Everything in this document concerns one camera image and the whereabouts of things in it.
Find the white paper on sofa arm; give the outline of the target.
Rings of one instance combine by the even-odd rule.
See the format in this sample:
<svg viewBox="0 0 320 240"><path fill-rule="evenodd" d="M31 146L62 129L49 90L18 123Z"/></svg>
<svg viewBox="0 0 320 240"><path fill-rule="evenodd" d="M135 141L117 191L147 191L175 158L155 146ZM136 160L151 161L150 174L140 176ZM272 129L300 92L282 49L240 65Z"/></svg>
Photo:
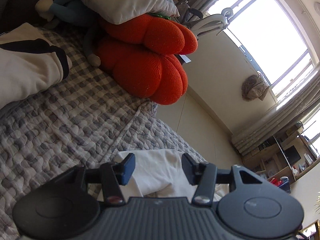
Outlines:
<svg viewBox="0 0 320 240"><path fill-rule="evenodd" d="M187 57L186 55L178 55L177 58L179 59L181 64L191 62L191 59L189 59L189 57Z"/></svg>

